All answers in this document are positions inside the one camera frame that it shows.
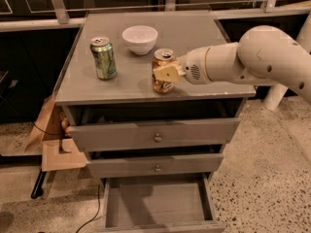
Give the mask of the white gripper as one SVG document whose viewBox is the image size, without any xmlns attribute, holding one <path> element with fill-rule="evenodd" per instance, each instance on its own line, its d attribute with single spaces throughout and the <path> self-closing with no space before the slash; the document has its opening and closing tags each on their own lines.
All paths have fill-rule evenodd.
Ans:
<svg viewBox="0 0 311 233">
<path fill-rule="evenodd" d="M 180 57 L 180 65 L 166 64 L 153 70 L 157 80 L 162 82 L 177 83 L 183 76 L 192 84 L 207 84 L 211 80 L 206 71 L 207 54 L 210 47 L 189 51 Z"/>
</svg>

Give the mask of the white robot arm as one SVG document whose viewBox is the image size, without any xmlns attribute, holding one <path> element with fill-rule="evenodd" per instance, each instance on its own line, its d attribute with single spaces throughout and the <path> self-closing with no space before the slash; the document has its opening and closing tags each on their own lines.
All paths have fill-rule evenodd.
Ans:
<svg viewBox="0 0 311 233">
<path fill-rule="evenodd" d="M 153 74 L 170 83 L 279 83 L 311 103 L 311 20 L 296 38 L 273 26 L 256 26 L 237 42 L 191 50 Z"/>
</svg>

